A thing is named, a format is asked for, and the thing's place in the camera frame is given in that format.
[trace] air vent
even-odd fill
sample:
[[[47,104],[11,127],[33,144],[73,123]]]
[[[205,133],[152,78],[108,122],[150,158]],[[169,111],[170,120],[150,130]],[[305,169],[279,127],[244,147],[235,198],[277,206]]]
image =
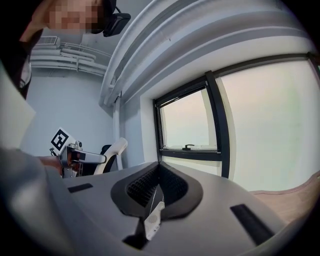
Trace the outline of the air vent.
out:
[[[58,40],[57,36],[41,36],[38,43],[38,46],[54,46]]]

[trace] chair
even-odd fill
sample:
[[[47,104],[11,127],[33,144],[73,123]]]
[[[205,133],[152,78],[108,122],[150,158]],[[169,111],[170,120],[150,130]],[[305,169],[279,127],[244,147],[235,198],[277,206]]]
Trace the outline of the chair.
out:
[[[112,145],[104,145],[100,154],[106,156],[106,162],[102,164],[84,163],[82,176],[109,173],[116,159],[116,155],[121,155],[121,153],[126,149],[127,145],[128,142],[125,138],[120,138]]]

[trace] black window frame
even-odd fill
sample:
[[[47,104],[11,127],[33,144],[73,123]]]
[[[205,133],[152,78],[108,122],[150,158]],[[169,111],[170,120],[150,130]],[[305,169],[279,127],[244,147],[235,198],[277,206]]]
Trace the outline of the black window frame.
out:
[[[201,76],[191,82],[188,82],[171,92],[163,95],[162,97],[153,100],[153,113],[154,113],[154,126],[155,126],[155,136],[156,136],[156,147],[158,161],[162,161],[162,156],[182,158],[182,159],[193,159],[193,160],[204,160],[204,161],[221,161],[222,170],[221,176],[229,178],[229,168],[230,168],[230,140],[229,140],[229,129],[227,123],[227,116],[222,101],[222,97],[219,91],[219,87],[216,79],[222,76],[226,76],[235,72],[247,70],[250,68],[265,66],[275,63],[292,62],[292,61],[306,61],[308,60],[316,77],[320,80],[320,58],[317,59],[315,56],[308,53],[289,53],[289,54],[279,54],[267,57],[260,57],[256,59],[251,59],[243,61],[234,65],[230,65],[214,72],[208,71],[204,76]],[[174,149],[163,149],[163,136],[162,136],[162,126],[160,119],[160,108],[159,104],[164,107],[165,104],[169,104],[177,99],[186,97],[192,93],[200,91],[206,88],[213,119],[215,125],[215,132],[217,138],[217,151],[196,151],[196,150],[174,150]]]
[[[203,89],[206,89],[210,100],[215,126],[217,150],[183,150],[164,148],[160,109]],[[229,177],[230,141],[227,117],[218,84],[211,71],[208,71],[205,75],[170,91],[158,99],[154,99],[153,113],[158,161],[162,161],[162,156],[201,161],[221,161],[223,162],[221,176],[225,178]]]

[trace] black headset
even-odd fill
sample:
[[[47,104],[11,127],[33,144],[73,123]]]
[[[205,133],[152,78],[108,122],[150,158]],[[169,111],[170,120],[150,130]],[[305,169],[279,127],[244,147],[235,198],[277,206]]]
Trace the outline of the black headset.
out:
[[[125,28],[127,23],[131,19],[129,13],[122,13],[118,7],[115,6],[118,13],[113,13],[114,7],[112,7],[110,0],[103,1],[104,9],[104,23],[103,28],[92,29],[90,32],[92,34],[99,34],[103,32],[105,38],[118,35]]]

